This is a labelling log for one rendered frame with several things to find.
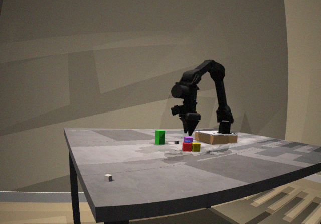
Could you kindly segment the green block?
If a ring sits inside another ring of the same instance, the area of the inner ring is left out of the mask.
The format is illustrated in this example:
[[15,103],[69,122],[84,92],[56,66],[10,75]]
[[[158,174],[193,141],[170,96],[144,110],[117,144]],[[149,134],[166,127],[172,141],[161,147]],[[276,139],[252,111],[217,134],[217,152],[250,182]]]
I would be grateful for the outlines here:
[[164,138],[155,137],[155,144],[164,145],[165,144],[165,137]]
[[156,131],[155,131],[155,137],[164,138],[164,137],[165,137],[165,131],[163,131],[163,130],[156,130]]

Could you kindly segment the red block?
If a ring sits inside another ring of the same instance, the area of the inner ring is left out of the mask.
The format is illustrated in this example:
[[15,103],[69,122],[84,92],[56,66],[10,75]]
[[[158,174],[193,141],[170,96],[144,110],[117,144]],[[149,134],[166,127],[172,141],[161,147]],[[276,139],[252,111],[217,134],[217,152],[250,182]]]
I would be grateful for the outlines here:
[[189,142],[183,142],[182,150],[183,151],[191,151],[192,144]]

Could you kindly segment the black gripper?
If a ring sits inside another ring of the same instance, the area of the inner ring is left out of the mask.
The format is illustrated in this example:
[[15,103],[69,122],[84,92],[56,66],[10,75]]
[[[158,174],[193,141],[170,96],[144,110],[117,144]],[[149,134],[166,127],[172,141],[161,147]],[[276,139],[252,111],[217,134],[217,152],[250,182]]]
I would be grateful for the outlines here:
[[184,99],[184,103],[186,104],[186,114],[181,113],[179,117],[181,117],[180,119],[183,122],[184,133],[188,131],[189,136],[191,136],[199,120],[201,120],[201,115],[196,112],[196,100]]

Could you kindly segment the small white cube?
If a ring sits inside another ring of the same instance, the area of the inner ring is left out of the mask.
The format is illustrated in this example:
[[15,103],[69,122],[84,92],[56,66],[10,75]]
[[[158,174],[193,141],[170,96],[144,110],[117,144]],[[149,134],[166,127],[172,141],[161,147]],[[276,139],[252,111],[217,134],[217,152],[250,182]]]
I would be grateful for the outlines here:
[[104,176],[104,179],[105,179],[105,181],[112,181],[112,175],[109,175],[109,174],[106,174],[105,176]]

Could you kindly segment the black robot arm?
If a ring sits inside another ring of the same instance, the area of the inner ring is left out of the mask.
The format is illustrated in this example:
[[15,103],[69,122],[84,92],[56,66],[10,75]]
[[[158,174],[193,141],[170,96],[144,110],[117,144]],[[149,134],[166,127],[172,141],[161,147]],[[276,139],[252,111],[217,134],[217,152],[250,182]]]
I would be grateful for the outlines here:
[[[200,82],[201,76],[206,72],[210,73],[210,76],[214,80],[216,87],[219,105],[216,111],[217,122],[220,123],[217,133],[232,134],[230,133],[230,129],[234,119],[226,102],[226,93],[223,81],[225,76],[225,68],[223,65],[215,62],[214,60],[205,60],[195,69],[184,72],[180,81],[176,82],[176,84],[172,87],[171,94],[174,98],[196,100],[197,90],[199,90],[197,84]],[[173,116],[181,113],[186,114],[186,104],[184,103],[184,105],[179,106],[175,105],[171,108],[171,110]]]

